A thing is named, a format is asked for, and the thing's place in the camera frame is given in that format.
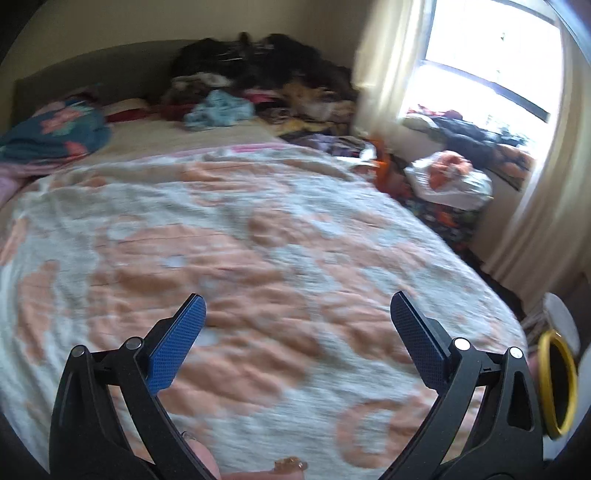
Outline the yellow rimmed trash bin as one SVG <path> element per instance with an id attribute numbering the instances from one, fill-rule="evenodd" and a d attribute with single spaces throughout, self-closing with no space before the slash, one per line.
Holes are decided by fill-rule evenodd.
<path id="1" fill-rule="evenodd" d="M 538 342 L 539 403 L 546 434 L 553 440 L 572 428 L 578 401 L 578 375 L 570 348 L 555 330 Z"/>

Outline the white octagonal stool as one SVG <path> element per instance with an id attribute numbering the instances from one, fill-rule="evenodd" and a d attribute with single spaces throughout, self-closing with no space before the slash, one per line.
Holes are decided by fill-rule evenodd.
<path id="1" fill-rule="evenodd" d="M 542 297 L 521 322 L 521 326 L 530 353 L 537 350 L 542 334 L 549 330 L 555 330 L 562 336 L 575 357 L 580 353 L 581 341 L 573 316 L 564 302 L 553 293 L 546 293 Z"/>

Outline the cream curtain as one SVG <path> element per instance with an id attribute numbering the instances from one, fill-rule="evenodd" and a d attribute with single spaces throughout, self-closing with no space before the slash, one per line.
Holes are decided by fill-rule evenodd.
<path id="1" fill-rule="evenodd" d="M 353 128 L 366 137 L 391 140 L 414 69 L 428 41 L 435 3 L 379 0 L 372 4 L 353 63 L 359 91 Z"/>
<path id="2" fill-rule="evenodd" d="M 531 310 L 590 269 L 590 63 L 566 30 L 554 136 L 485 271 Z"/>

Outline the dinosaur print laundry basket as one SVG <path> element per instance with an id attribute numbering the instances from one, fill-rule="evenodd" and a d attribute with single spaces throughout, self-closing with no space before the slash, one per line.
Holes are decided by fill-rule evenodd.
<path id="1" fill-rule="evenodd" d="M 454 251 L 469 248 L 480 217 L 479 210 L 466 211 L 419 198 L 409 185 L 394 194 L 403 207 L 437 233 Z"/>

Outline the orange white tufted bedspread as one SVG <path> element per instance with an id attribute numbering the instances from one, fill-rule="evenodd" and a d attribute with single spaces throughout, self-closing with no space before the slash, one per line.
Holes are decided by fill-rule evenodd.
<path id="1" fill-rule="evenodd" d="M 325 155 L 99 155 L 2 208 L 1 408 L 46 463 L 71 348 L 117 348 L 196 293 L 204 330 L 159 395 L 177 428 L 225 473 L 297 456 L 311 479 L 375 479 L 436 397 L 391 322 L 398 291 L 479 349 L 526 344 L 438 235 Z"/>

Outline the white plastic bag with clothes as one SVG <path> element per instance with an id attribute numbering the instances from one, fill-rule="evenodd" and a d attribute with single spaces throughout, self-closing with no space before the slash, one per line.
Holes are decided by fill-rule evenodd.
<path id="1" fill-rule="evenodd" d="M 459 153 L 440 151 L 404 169 L 422 200 L 462 211 L 478 211 L 493 199 L 492 180 Z"/>

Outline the clothes on window sill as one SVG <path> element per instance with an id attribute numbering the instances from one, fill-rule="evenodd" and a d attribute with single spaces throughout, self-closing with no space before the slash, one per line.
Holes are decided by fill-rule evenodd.
<path id="1" fill-rule="evenodd" d="M 415 111 L 402 120 L 405 127 L 426 134 L 479 170 L 488 170 L 515 190 L 520 191 L 535 166 L 525 150 L 527 139 L 511 134 L 506 128 L 490 131 L 465 121 L 459 113 L 424 115 Z"/>

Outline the orange bag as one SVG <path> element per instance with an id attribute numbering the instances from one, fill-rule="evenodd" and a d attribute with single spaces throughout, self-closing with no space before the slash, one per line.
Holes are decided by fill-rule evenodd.
<path id="1" fill-rule="evenodd" d="M 391 156 L 387 150 L 386 144 L 380 138 L 370 138 L 370 144 L 376 149 L 376 178 L 375 185 L 377 190 L 387 193 L 390 177 Z"/>

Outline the blue floral pillow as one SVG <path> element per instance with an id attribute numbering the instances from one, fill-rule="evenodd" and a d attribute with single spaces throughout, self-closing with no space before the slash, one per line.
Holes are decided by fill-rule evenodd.
<path id="1" fill-rule="evenodd" d="M 1 162 L 46 164 L 84 158 L 103 148 L 111 130 L 102 111 L 70 98 L 45 105 L 1 137 Z"/>

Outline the light blue garment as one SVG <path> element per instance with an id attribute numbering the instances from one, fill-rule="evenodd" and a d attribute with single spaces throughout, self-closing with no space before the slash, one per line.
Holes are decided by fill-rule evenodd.
<path id="1" fill-rule="evenodd" d="M 216 127 L 231 127 L 252 119 L 256 110 L 249 100 L 235 97 L 222 90 L 212 90 L 204 101 L 183 116 L 183 126 L 194 131 Z"/>

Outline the pile of clothes on bed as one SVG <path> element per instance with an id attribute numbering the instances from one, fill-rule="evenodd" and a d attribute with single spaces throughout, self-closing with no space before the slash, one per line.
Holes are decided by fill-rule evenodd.
<path id="1" fill-rule="evenodd" d="M 249 104 L 276 135 L 348 135 L 358 92 L 351 71 L 290 36 L 255 41 L 242 32 L 233 41 L 204 38 L 182 47 L 168 68 L 160 115 L 185 120 L 214 91 Z"/>

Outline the left cream curtain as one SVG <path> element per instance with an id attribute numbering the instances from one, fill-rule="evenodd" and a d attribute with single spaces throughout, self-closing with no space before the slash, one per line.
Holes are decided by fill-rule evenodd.
<path id="1" fill-rule="evenodd" d="M 366 137 L 391 140 L 414 69 L 428 41 L 435 3 L 379 0 L 372 4 L 353 63 L 359 91 L 353 128 Z"/>

